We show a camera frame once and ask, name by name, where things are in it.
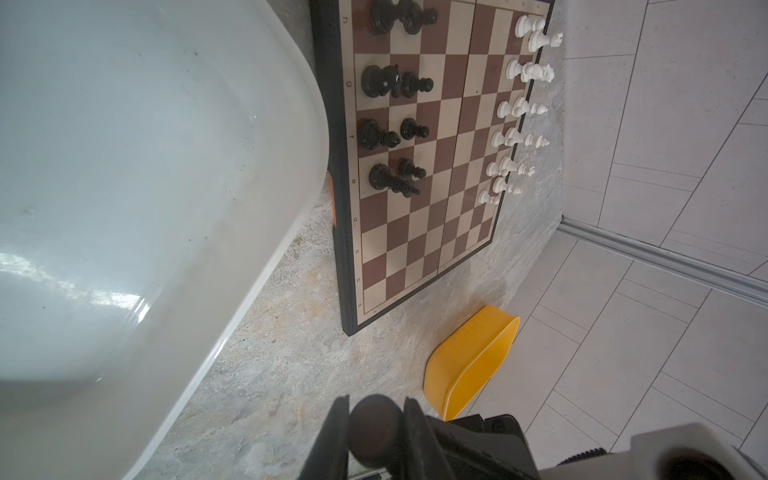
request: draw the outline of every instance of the brown square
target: brown square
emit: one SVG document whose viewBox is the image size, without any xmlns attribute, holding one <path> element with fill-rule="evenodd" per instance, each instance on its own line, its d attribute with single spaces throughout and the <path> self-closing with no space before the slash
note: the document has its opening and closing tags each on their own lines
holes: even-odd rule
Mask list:
<svg viewBox="0 0 768 480">
<path fill-rule="evenodd" d="M 355 53 L 389 53 L 389 33 L 381 35 L 371 25 L 371 4 L 352 2 L 352 38 Z"/>
<path fill-rule="evenodd" d="M 469 223 L 470 230 L 482 223 L 483 213 L 485 213 L 485 204 L 480 204 L 479 207 L 475 207 L 475 211 L 472 212 L 472 222 Z"/>
<path fill-rule="evenodd" d="M 424 233 L 420 237 L 416 237 L 408 242 L 408 261 L 406 265 L 417 261 L 424 256 L 424 249 L 427 244 L 427 234 Z"/>
<path fill-rule="evenodd" d="M 404 158 L 413 160 L 413 147 L 405 147 L 400 148 L 399 150 L 389 151 L 389 168 L 392 169 L 392 172 L 394 172 L 395 175 L 400 173 L 400 162 L 402 162 Z"/>
<path fill-rule="evenodd" d="M 386 277 L 386 253 L 362 265 L 362 288 L 376 285 Z"/>
<path fill-rule="evenodd" d="M 442 76 L 442 99 L 460 98 L 464 94 L 469 55 L 446 55 Z"/>
<path fill-rule="evenodd" d="M 469 238 L 469 232 L 456 237 L 456 246 L 453 249 L 454 258 L 464 253 L 464 250 L 467 250 L 467 238 Z"/>
<path fill-rule="evenodd" d="M 462 164 L 455 167 L 451 172 L 451 186 L 448 188 L 448 196 L 458 194 L 464 191 L 467 184 L 467 171 L 469 164 Z"/>
<path fill-rule="evenodd" d="M 520 50 L 523 48 L 523 39 L 515 37 L 515 25 L 518 24 L 518 20 L 521 16 L 525 15 L 523 12 L 515 12 L 512 14 L 512 28 L 509 29 L 509 37 L 507 38 L 507 55 L 520 55 Z"/>
<path fill-rule="evenodd" d="M 442 244 L 450 242 L 456 238 L 458 232 L 458 217 L 453 220 L 445 222 L 445 226 L 442 228 Z"/>
<path fill-rule="evenodd" d="M 437 127 L 440 121 L 440 100 L 428 101 L 416 105 L 416 123 L 429 127 L 429 136 L 421 138 L 416 135 L 415 143 L 424 144 L 428 141 L 434 141 L 437 137 Z"/>
<path fill-rule="evenodd" d="M 475 130 L 475 139 L 472 142 L 472 156 L 469 158 L 470 161 L 485 156 L 485 148 L 488 146 L 488 133 L 490 130 L 490 127 Z"/>
<path fill-rule="evenodd" d="M 478 235 L 478 239 L 484 240 L 488 235 L 491 234 L 492 224 L 493 224 L 493 219 L 489 218 L 480 225 L 480 234 Z"/>
<path fill-rule="evenodd" d="M 406 73 L 413 73 L 417 76 L 419 75 L 419 56 L 418 55 L 390 55 L 389 64 L 397 65 L 399 67 L 401 77 L 405 76 Z M 414 103 L 416 103 L 416 95 L 413 95 L 411 98 L 408 98 L 401 92 L 400 96 L 397 98 L 394 98 L 392 96 L 389 97 L 389 104 L 391 106 L 414 104 Z"/>
<path fill-rule="evenodd" d="M 464 97 L 462 99 L 462 109 L 458 116 L 458 133 L 464 134 L 475 129 L 478 120 L 478 109 L 480 108 L 480 95 L 474 97 Z"/>
<path fill-rule="evenodd" d="M 439 20 L 434 25 L 427 25 L 422 28 L 421 53 L 445 53 L 445 46 L 448 44 L 451 0 L 424 0 L 424 8 L 437 8 Z"/>
<path fill-rule="evenodd" d="M 406 269 L 386 277 L 386 299 L 389 300 L 406 289 Z"/>
<path fill-rule="evenodd" d="M 456 152 L 456 136 L 441 138 L 435 147 L 435 173 L 449 170 L 453 167 L 453 155 Z"/>
<path fill-rule="evenodd" d="M 389 252 L 408 241 L 410 215 L 405 215 L 386 224 L 386 250 Z"/>
<path fill-rule="evenodd" d="M 436 271 L 438 266 L 440 266 L 439 248 L 424 257 L 424 271 L 422 272 L 422 277 L 428 276 L 430 273 Z"/>
<path fill-rule="evenodd" d="M 493 118 L 491 119 L 491 125 L 504 123 L 504 118 L 499 118 L 496 114 L 496 110 L 498 110 L 498 104 L 502 103 L 503 101 L 509 101 L 508 91 L 500 91 L 496 94 L 496 103 L 493 104 Z"/>
<path fill-rule="evenodd" d="M 488 61 L 485 63 L 485 77 L 482 82 L 483 94 L 494 94 L 498 91 L 498 82 L 502 79 L 503 66 L 504 55 L 488 56 Z"/>
<path fill-rule="evenodd" d="M 469 41 L 470 55 L 483 55 L 488 53 L 491 47 L 491 33 L 493 31 L 493 17 L 496 9 L 478 4 L 475 7 L 475 19 L 472 22 L 472 40 Z"/>
<path fill-rule="evenodd" d="M 418 188 L 421 193 L 413 195 L 411 197 L 411 212 L 421 210 L 429 205 L 429 198 L 432 196 L 432 175 L 416 180 L 415 187 Z"/>
<path fill-rule="evenodd" d="M 462 213 L 469 212 L 475 208 L 475 199 L 478 196 L 478 186 L 468 188 L 464 190 L 464 198 L 462 198 Z"/>
<path fill-rule="evenodd" d="M 360 199 L 360 233 L 386 223 L 386 196 L 387 191 L 384 190 L 380 194 Z"/>
<path fill-rule="evenodd" d="M 427 220 L 427 231 L 437 228 L 445 223 L 445 213 L 448 211 L 448 199 L 444 198 L 429 206 L 429 219 Z"/>
<path fill-rule="evenodd" d="M 525 65 L 530 61 L 533 61 L 533 55 L 520 55 L 518 58 L 518 63 L 520 65 Z M 515 77 L 515 82 L 512 84 L 512 90 L 525 90 L 525 83 L 523 83 L 523 80 L 520 80 L 520 75 Z"/>
<path fill-rule="evenodd" d="M 388 129 L 389 128 L 389 108 L 384 107 L 384 108 L 374 108 L 372 110 L 358 111 L 357 112 L 357 131 L 354 132 L 355 135 L 358 134 L 357 132 L 360 130 L 360 127 L 362 126 L 362 124 L 368 120 L 376 120 L 376 123 L 379 124 L 379 128 Z M 369 155 L 381 154 L 386 151 L 387 151 L 387 147 L 384 147 L 382 145 L 379 145 L 373 150 L 368 150 L 367 148 L 363 147 L 359 141 L 357 142 L 358 158 L 368 157 Z"/>
</svg>

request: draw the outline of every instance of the white tile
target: white tile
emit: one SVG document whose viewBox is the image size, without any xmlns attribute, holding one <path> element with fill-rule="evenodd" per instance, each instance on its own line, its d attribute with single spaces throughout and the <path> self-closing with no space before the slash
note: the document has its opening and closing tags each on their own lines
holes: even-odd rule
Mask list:
<svg viewBox="0 0 768 480">
<path fill-rule="evenodd" d="M 659 246 L 688 197 L 684 190 L 611 177 L 598 226 Z"/>
<path fill-rule="evenodd" d="M 643 30 L 614 161 L 701 177 L 768 71 L 768 8 L 651 4 Z"/>
<path fill-rule="evenodd" d="M 579 241 L 539 302 L 590 329 L 632 260 Z"/>
<path fill-rule="evenodd" d="M 603 194 L 563 185 L 563 216 L 596 227 L 603 206 Z"/>
<path fill-rule="evenodd" d="M 555 389 L 620 433 L 685 327 L 678 319 L 615 294 Z"/>
<path fill-rule="evenodd" d="M 563 62 L 563 184 L 605 192 L 633 58 Z"/>
<path fill-rule="evenodd" d="M 671 296 L 651 290 L 627 279 L 619 283 L 616 292 L 637 300 L 644 305 L 648 305 L 650 308 L 655 308 L 669 316 L 673 316 L 678 320 L 683 320 L 685 323 L 689 323 L 698 310 L 693 305 L 688 305 Z"/>
<path fill-rule="evenodd" d="M 745 439 L 752 425 L 755 424 L 744 415 L 715 402 L 664 372 L 659 373 L 654 382 L 654 388 L 740 439 Z"/>
<path fill-rule="evenodd" d="M 768 100 L 754 99 L 739 119 L 740 124 L 768 125 Z"/>
<path fill-rule="evenodd" d="M 550 326 L 558 332 L 562 333 L 574 342 L 581 343 L 581 341 L 584 340 L 584 337 L 587 336 L 586 329 L 581 328 L 579 325 L 576 325 L 569 319 L 559 316 L 557 313 L 546 309 L 541 305 L 536 306 L 536 309 L 533 311 L 531 316 L 533 316 L 539 322 L 542 322 L 543 324 Z"/>
<path fill-rule="evenodd" d="M 508 413 L 526 430 L 577 348 L 573 340 L 528 319 L 472 413 L 483 418 Z"/>
<path fill-rule="evenodd" d="M 536 420 L 525 433 L 525 440 L 539 470 L 554 467 L 573 455 L 600 448 L 596 441 L 547 405 L 541 407 Z"/>
<path fill-rule="evenodd" d="M 701 306 L 710 292 L 704 285 L 641 262 L 632 263 L 624 278 L 695 307 Z"/>
<path fill-rule="evenodd" d="M 755 278 L 760 279 L 763 282 L 768 282 L 768 262 L 764 263 L 757 270 L 752 272 L 750 276 L 754 276 Z"/>
<path fill-rule="evenodd" d="M 750 420 L 768 402 L 768 309 L 713 290 L 664 372 Z"/>
<path fill-rule="evenodd" d="M 507 308 L 504 309 L 505 312 L 520 316 L 521 328 L 525 325 L 525 320 L 533 312 L 575 244 L 575 238 L 554 232 L 528 271 L 528 275 L 520 284 L 517 293 L 512 297 Z"/>
<path fill-rule="evenodd" d="M 766 158 L 768 128 L 738 124 L 674 229 L 768 256 Z"/>
<path fill-rule="evenodd" d="M 546 404 L 604 449 L 610 451 L 614 446 L 617 438 L 615 433 L 605 428 L 604 425 L 587 415 L 584 410 L 578 408 L 556 391 L 550 394 Z"/>
<path fill-rule="evenodd" d="M 699 177 L 672 174 L 661 170 L 651 170 L 650 168 L 633 167 L 631 165 L 621 164 L 613 164 L 611 167 L 611 176 L 626 178 L 627 180 L 637 180 L 639 182 L 646 182 L 647 184 L 678 188 L 689 192 L 696 190 L 696 186 L 699 184 Z"/>
<path fill-rule="evenodd" d="M 645 0 L 565 2 L 565 57 L 635 53 L 645 4 Z"/>
<path fill-rule="evenodd" d="M 763 412 L 740 450 L 768 470 L 768 413 Z"/>
<path fill-rule="evenodd" d="M 616 441 L 616 446 L 614 447 L 613 452 L 629 450 L 632 435 L 652 432 L 654 430 L 668 429 L 669 427 L 695 422 L 700 422 L 710 427 L 716 434 L 725 440 L 728 445 L 735 445 L 738 447 L 741 444 L 740 438 L 732 433 L 726 432 L 721 427 L 705 419 L 693 410 L 688 409 L 686 406 L 675 402 L 668 396 L 652 388 L 648 390 L 648 394 L 645 396 L 640 406 L 637 407 L 637 411 L 634 415 L 632 415 L 632 419 L 627 424 L 627 428 L 624 429 L 621 436 Z"/>
<path fill-rule="evenodd" d="M 671 250 L 681 255 L 685 255 L 686 257 L 695 258 L 703 262 L 712 263 L 713 265 L 721 266 L 723 268 L 727 268 L 728 270 L 733 270 L 734 272 L 748 274 L 755 269 L 755 266 L 751 263 L 735 260 L 731 257 L 726 257 L 718 253 L 708 252 L 698 247 L 692 247 L 691 245 L 686 245 L 685 243 L 670 240 L 669 238 L 662 242 L 661 248 L 665 250 Z"/>
</svg>

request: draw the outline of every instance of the black chess piece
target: black chess piece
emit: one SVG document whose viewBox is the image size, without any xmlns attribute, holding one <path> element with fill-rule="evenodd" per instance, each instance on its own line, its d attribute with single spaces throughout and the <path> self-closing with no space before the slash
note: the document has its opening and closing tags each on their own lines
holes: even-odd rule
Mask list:
<svg viewBox="0 0 768 480">
<path fill-rule="evenodd" d="M 407 98 L 413 97 L 420 91 L 432 91 L 435 87 L 435 82 L 431 78 L 419 78 L 419 76 L 412 71 L 407 71 L 402 74 L 402 86 L 400 90 Z"/>
<path fill-rule="evenodd" d="M 437 8 L 422 10 L 421 5 L 413 0 L 401 0 L 401 2 L 403 1 L 407 1 L 410 4 L 405 16 L 400 19 L 407 33 L 416 35 L 423 25 L 434 25 L 437 23 L 439 17 Z"/>
<path fill-rule="evenodd" d="M 379 122 L 375 120 L 362 122 L 357 130 L 357 138 L 360 140 L 360 144 L 368 150 L 373 150 L 379 145 L 388 148 L 400 145 L 400 137 L 397 136 L 397 133 L 379 128 Z"/>
<path fill-rule="evenodd" d="M 427 176 L 427 170 L 414 165 L 413 160 L 410 158 L 401 158 L 400 166 L 398 167 L 398 173 L 401 177 L 410 178 L 411 176 L 416 178 L 424 178 Z"/>
<path fill-rule="evenodd" d="M 416 135 L 421 138 L 427 138 L 429 136 L 429 127 L 417 124 L 416 120 L 412 118 L 403 120 L 400 124 L 400 136 L 405 140 L 410 140 Z"/>
<path fill-rule="evenodd" d="M 384 68 L 370 65 L 360 75 L 362 91 L 371 98 L 383 97 L 390 92 L 394 98 L 397 98 L 400 96 L 401 83 L 402 78 L 397 65 L 387 65 Z"/>
<path fill-rule="evenodd" d="M 368 181 L 371 183 L 371 187 L 377 190 L 384 190 L 387 187 L 392 188 L 393 192 L 396 194 L 402 193 L 405 198 L 421 193 L 421 190 L 413 186 L 413 180 L 406 180 L 399 175 L 395 175 L 392 169 L 384 164 L 373 166 L 371 173 L 368 174 Z"/>
</svg>

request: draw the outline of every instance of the tiled floor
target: tiled floor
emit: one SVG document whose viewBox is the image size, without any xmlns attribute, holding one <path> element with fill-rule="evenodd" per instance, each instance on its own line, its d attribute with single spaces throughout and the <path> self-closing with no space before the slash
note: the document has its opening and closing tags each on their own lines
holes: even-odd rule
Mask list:
<svg viewBox="0 0 768 480">
<path fill-rule="evenodd" d="M 768 468 L 768 309 L 555 233 L 508 311 L 518 338 L 468 411 L 514 415 L 539 468 L 690 422 Z"/>
</svg>

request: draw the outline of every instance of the white bathtub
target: white bathtub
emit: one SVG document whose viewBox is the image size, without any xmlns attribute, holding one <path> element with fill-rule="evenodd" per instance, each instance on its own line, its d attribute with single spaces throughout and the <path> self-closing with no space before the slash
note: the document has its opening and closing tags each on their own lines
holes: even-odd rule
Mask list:
<svg viewBox="0 0 768 480">
<path fill-rule="evenodd" d="M 263 0 L 0 6 L 0 478 L 132 478 L 312 207 L 328 127 Z"/>
</svg>

